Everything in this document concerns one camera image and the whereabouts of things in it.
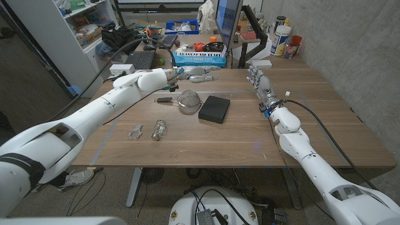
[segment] gray wall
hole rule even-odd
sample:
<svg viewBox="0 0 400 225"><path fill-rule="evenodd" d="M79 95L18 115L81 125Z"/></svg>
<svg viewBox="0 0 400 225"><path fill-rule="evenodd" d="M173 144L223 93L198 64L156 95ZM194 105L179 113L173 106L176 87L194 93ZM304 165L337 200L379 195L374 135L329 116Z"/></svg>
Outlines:
<svg viewBox="0 0 400 225"><path fill-rule="evenodd" d="M400 161L400 1L264 0L268 24L290 19L318 69ZM372 180L400 204L400 168Z"/></svg>

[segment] blue basket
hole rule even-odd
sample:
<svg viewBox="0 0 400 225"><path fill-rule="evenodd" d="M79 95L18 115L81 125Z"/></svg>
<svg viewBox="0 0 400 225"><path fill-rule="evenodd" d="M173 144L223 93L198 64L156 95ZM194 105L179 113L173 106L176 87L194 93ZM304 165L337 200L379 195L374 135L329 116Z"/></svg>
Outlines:
<svg viewBox="0 0 400 225"><path fill-rule="evenodd" d="M185 32L185 34L199 34L199 23L197 19L184 19L180 21L168 21L166 25L166 29L172 29L175 22L183 23L183 22L190 22L191 25L196 25L196 30L194 31L172 31L172 32L165 32L165 34L177 34L178 32Z"/></svg>

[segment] metal clip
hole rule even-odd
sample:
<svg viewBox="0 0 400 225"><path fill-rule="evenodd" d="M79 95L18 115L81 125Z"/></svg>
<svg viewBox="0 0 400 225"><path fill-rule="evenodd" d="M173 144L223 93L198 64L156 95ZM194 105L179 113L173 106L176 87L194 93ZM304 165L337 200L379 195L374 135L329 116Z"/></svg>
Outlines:
<svg viewBox="0 0 400 225"><path fill-rule="evenodd" d="M129 132L129 133L127 134L127 136L129 137L129 140L132 140L132 139L133 139L132 134L133 134L135 131L139 132L139 134L136 136L136 139L139 139L140 136L142 136L142 131L141 131L141 129L142 129L142 124L136 125L136 127L135 127L131 132Z"/></svg>

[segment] glass bottle on table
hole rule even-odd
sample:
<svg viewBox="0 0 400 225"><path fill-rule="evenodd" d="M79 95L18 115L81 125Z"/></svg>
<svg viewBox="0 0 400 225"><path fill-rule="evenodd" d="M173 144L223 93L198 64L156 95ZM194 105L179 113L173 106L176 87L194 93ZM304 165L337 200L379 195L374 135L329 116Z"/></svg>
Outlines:
<svg viewBox="0 0 400 225"><path fill-rule="evenodd" d="M153 129L153 134L151 135L151 139L153 141L158 141L160 139L161 135L164 134L166 127L167 127L167 124L165 121L157 120L156 125L154 126L154 129Z"/></svg>

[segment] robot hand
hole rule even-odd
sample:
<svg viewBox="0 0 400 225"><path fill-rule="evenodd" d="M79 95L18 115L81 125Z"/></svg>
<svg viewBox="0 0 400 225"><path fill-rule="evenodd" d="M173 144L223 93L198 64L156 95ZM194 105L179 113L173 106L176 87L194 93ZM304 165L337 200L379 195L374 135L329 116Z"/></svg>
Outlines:
<svg viewBox="0 0 400 225"><path fill-rule="evenodd" d="M190 80L192 83L202 83L205 81L215 81L217 76L203 76L209 71L220 70L218 66L182 66L164 70L167 76L167 82L174 86L178 80Z"/></svg>

